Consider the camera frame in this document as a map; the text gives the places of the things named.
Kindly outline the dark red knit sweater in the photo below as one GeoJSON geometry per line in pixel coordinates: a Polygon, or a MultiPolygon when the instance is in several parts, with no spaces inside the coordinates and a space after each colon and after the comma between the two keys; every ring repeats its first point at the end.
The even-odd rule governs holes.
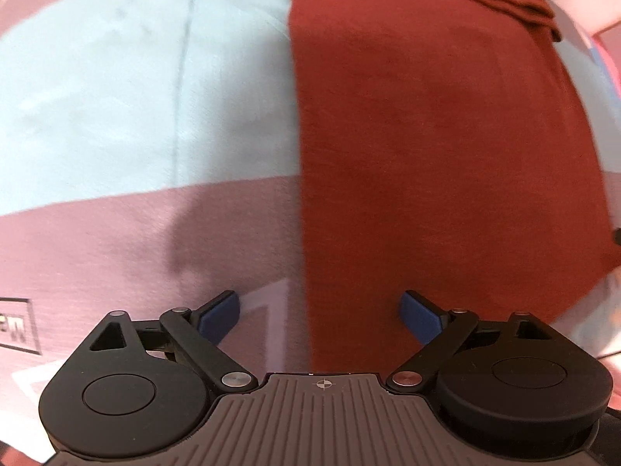
{"type": "Polygon", "coordinates": [[[291,0],[316,371],[415,350],[408,289],[553,321],[620,264],[545,0],[291,0]]]}

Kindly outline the teal and grey bedsheet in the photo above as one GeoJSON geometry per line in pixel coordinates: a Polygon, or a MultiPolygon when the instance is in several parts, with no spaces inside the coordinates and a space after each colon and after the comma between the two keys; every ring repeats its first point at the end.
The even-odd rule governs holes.
{"type": "MultiPolygon", "coordinates": [[[[580,0],[545,1],[620,249],[614,62],[572,9],[580,0]]],[[[291,0],[1,0],[2,463],[618,464],[620,264],[557,319],[537,316],[611,373],[610,459],[498,457],[458,438],[423,396],[390,391],[387,377],[422,347],[400,318],[412,289],[398,310],[416,344],[405,361],[387,374],[312,368],[290,10],[291,0]],[[219,348],[256,389],[221,396],[187,438],[146,457],[55,450],[42,392],[108,313],[157,320],[226,290],[241,315],[219,348]]]]}

